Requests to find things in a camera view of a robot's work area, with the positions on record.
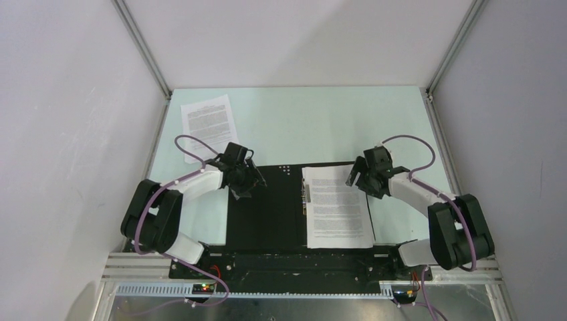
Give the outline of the printed paper sheet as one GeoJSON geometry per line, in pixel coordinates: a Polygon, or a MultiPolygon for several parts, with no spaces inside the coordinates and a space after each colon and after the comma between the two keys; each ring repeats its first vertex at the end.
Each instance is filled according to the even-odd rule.
{"type": "Polygon", "coordinates": [[[239,138],[228,95],[181,106],[183,134],[198,138],[216,151],[239,138]]]}
{"type": "Polygon", "coordinates": [[[374,232],[366,196],[346,184],[352,165],[304,167],[306,247],[368,249],[374,232]]]}

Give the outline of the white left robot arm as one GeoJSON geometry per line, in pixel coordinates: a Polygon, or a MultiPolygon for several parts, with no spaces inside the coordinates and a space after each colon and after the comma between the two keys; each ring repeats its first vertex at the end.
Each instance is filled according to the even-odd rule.
{"type": "Polygon", "coordinates": [[[211,260],[203,255],[205,244],[180,231],[183,204],[224,188],[240,199],[264,187],[265,179],[249,151],[230,142],[224,152],[202,161],[193,173],[169,183],[139,182],[121,222],[121,234],[139,248],[186,262],[185,269],[194,278],[206,277],[211,260]]]}

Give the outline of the right aluminium corner post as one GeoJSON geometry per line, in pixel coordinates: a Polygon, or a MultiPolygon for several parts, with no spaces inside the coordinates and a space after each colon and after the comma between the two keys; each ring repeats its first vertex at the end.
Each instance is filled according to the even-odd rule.
{"type": "Polygon", "coordinates": [[[464,46],[465,41],[468,38],[471,30],[474,28],[477,20],[479,19],[480,15],[482,14],[485,6],[489,3],[486,0],[474,0],[471,2],[467,12],[465,13],[464,18],[462,19],[461,23],[459,24],[453,39],[451,40],[449,47],[447,48],[446,52],[444,53],[441,62],[437,66],[429,84],[425,89],[425,93],[427,95],[427,99],[432,102],[435,96],[435,91],[439,87],[441,80],[451,67],[451,64],[456,59],[459,51],[464,46]]]}

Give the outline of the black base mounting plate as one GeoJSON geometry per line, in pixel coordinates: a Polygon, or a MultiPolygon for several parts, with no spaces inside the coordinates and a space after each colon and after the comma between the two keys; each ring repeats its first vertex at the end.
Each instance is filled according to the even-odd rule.
{"type": "Polygon", "coordinates": [[[240,250],[226,246],[209,246],[194,268],[189,268],[203,276],[213,275],[213,270],[233,270],[229,280],[245,272],[331,272],[352,273],[356,276],[375,272],[379,276],[410,276],[416,282],[421,277],[423,267],[400,267],[391,254],[393,245],[375,245],[368,249],[307,249],[299,248],[285,251],[240,250]]]}

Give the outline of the left aluminium corner post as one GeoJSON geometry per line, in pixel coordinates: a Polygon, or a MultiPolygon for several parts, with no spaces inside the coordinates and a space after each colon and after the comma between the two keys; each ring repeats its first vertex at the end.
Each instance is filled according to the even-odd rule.
{"type": "Polygon", "coordinates": [[[150,75],[154,79],[158,89],[166,100],[170,100],[172,96],[172,90],[167,84],[167,81],[158,66],[158,62],[155,59],[150,46],[145,40],[142,30],[138,26],[134,15],[132,14],[129,5],[125,0],[112,0],[112,4],[123,22],[128,34],[130,35],[134,46],[137,48],[142,60],[146,64],[150,75]]]}

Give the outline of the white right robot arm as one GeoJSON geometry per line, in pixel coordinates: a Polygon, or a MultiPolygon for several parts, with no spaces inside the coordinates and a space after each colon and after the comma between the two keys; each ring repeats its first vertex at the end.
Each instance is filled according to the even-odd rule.
{"type": "Polygon", "coordinates": [[[407,279],[420,265],[474,270],[479,260],[495,253],[476,197],[444,193],[416,178],[409,169],[394,166],[383,146],[365,150],[356,158],[346,184],[377,199],[398,199],[427,218],[427,239],[400,243],[391,251],[388,268],[396,279],[407,279]]]}

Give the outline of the red and black file folder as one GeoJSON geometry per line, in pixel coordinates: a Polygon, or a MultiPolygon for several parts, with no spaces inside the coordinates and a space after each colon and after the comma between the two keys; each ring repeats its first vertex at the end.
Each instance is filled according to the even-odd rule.
{"type": "Polygon", "coordinates": [[[237,251],[307,248],[302,169],[348,164],[352,165],[335,162],[260,167],[266,187],[254,188],[250,198],[229,196],[225,246],[237,251]]]}

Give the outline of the aluminium front frame rail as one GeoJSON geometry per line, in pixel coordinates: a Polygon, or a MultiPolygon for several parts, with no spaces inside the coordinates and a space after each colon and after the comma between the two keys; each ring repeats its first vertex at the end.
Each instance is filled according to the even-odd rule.
{"type": "Polygon", "coordinates": [[[102,281],[115,282],[118,294],[184,298],[390,298],[394,290],[417,285],[410,276],[379,276],[375,272],[356,276],[331,272],[245,272],[229,280],[233,270],[213,270],[213,277],[203,276],[182,264],[158,255],[139,258],[134,253],[112,253],[102,274],[102,281]],[[228,287],[216,284],[220,277],[228,287]],[[193,284],[216,284],[213,295],[191,294],[193,284]]]}

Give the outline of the left controller board with LEDs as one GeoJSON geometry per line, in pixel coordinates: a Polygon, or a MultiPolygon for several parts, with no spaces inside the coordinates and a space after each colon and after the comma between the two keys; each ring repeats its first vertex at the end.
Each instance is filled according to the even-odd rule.
{"type": "Polygon", "coordinates": [[[191,288],[191,294],[194,296],[213,295],[215,291],[216,291],[216,284],[198,283],[198,284],[193,284],[191,288]]]}

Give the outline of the aluminium corner post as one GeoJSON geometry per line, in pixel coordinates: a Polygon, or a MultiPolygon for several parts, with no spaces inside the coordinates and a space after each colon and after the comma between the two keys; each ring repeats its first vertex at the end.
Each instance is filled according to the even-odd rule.
{"type": "Polygon", "coordinates": [[[172,90],[167,84],[167,81],[158,66],[158,62],[155,59],[150,46],[145,40],[142,30],[138,26],[134,15],[132,14],[129,5],[125,0],[112,0],[112,4],[123,22],[128,34],[130,35],[134,46],[137,48],[142,60],[146,64],[150,75],[154,79],[158,89],[166,100],[170,100],[172,96],[172,90]]]}
{"type": "Polygon", "coordinates": [[[468,38],[471,30],[474,28],[477,20],[479,19],[480,15],[482,14],[485,6],[489,3],[486,0],[474,0],[471,2],[467,12],[465,13],[464,18],[462,19],[461,23],[459,24],[453,39],[451,40],[449,47],[447,48],[446,52],[444,53],[441,62],[437,66],[429,84],[425,89],[425,93],[427,95],[427,99],[432,102],[435,96],[435,91],[439,87],[441,80],[451,67],[451,64],[456,59],[459,51],[464,46],[465,41],[468,38]]]}

